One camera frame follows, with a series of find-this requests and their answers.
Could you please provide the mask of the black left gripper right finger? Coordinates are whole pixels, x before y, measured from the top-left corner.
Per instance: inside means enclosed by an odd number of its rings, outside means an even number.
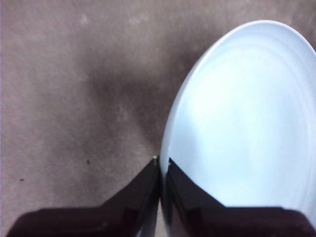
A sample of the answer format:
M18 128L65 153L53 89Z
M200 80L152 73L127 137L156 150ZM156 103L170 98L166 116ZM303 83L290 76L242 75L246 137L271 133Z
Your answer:
M173 237L314 237L304 214L281 207L226 207L169 160L167 224Z

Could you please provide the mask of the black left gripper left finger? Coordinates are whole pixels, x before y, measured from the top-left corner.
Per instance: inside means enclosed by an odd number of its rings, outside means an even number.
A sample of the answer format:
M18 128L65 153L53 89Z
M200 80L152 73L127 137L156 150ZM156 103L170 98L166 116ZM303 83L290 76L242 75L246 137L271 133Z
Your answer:
M160 196L159 158L94 207L45 208L21 215L9 237L152 237Z

